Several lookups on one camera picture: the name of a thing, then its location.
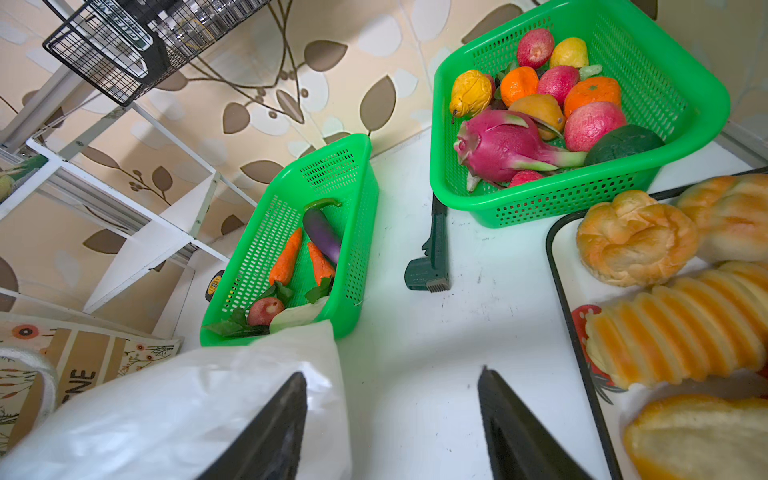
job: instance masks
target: avocado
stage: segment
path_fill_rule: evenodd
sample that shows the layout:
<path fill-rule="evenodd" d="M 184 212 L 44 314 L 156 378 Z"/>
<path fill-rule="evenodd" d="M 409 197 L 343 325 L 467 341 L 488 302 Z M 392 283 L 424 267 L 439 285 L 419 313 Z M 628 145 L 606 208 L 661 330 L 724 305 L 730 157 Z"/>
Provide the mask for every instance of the avocado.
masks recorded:
<path fill-rule="evenodd" d="M 605 134 L 587 153 L 584 166 L 629 157 L 664 146 L 653 131 L 637 125 L 624 125 Z"/>

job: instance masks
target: brown stripe on bag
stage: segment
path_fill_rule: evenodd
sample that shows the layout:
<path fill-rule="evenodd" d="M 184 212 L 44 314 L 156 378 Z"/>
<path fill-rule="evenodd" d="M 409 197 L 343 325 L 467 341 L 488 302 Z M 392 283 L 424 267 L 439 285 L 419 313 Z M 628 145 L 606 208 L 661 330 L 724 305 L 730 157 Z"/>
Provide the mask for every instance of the brown stripe on bag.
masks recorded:
<path fill-rule="evenodd" d="M 67 345 L 71 332 L 70 329 L 56 329 L 51 343 L 48 344 L 48 348 L 45 350 L 45 358 L 51 362 L 54 368 L 61 359 L 61 354 L 64 352 L 64 347 Z M 40 375 L 38 375 L 35 378 L 35 382 L 32 383 L 32 388 L 29 389 L 24 405 L 22 405 L 22 409 L 18 413 L 16 424 L 13 426 L 13 430 L 11 430 L 11 435 L 8 438 L 9 451 L 32 430 L 32 426 L 38 418 L 42 395 L 43 381 Z"/>
<path fill-rule="evenodd" d="M 114 346 L 112 347 L 112 355 L 107 364 L 107 375 L 104 377 L 104 383 L 114 380 L 118 376 L 118 369 L 120 369 L 120 363 L 123 359 L 124 352 L 125 339 L 115 337 Z"/>
<path fill-rule="evenodd" d="M 79 332 L 58 383 L 57 405 L 96 386 L 109 335 Z"/>

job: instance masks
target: floral gift bag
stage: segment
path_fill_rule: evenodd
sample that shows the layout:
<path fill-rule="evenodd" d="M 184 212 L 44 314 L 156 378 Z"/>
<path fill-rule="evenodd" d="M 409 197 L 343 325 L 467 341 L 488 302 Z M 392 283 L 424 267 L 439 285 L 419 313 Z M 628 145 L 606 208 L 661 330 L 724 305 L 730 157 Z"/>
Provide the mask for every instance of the floral gift bag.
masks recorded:
<path fill-rule="evenodd" d="M 179 339 L 148 339 L 79 323 L 0 313 L 0 345 L 36 350 L 56 368 L 57 406 L 104 382 L 171 358 L 180 344 Z M 0 357 L 0 456 L 31 430 L 42 388 L 35 371 Z"/>

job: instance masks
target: plastic bag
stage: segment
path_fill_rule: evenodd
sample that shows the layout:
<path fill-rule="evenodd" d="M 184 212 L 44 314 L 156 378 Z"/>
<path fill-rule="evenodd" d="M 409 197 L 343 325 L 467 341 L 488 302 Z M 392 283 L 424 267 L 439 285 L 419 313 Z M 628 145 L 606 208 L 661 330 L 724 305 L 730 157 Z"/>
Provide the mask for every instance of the plastic bag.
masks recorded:
<path fill-rule="evenodd" d="M 297 371 L 306 377 L 307 414 L 296 478 L 349 480 L 346 401 L 329 321 L 250 346 L 194 350 L 75 397 L 9 452 L 0 478 L 192 480 Z"/>

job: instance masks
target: white table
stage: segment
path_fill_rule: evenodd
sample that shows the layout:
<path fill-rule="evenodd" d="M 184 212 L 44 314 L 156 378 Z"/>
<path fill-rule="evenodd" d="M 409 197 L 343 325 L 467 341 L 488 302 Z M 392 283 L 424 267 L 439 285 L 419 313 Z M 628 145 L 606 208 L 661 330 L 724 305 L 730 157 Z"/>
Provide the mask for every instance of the white table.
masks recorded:
<path fill-rule="evenodd" d="M 610 478 L 545 252 L 558 217 L 487 229 L 450 210 L 450 291 L 406 288 L 429 236 L 429 136 L 372 161 L 381 194 L 365 299 L 339 341 L 353 477 L 491 478 L 477 397 L 487 365 L 590 475 Z M 662 169 L 650 190 L 749 169 L 712 143 Z"/>

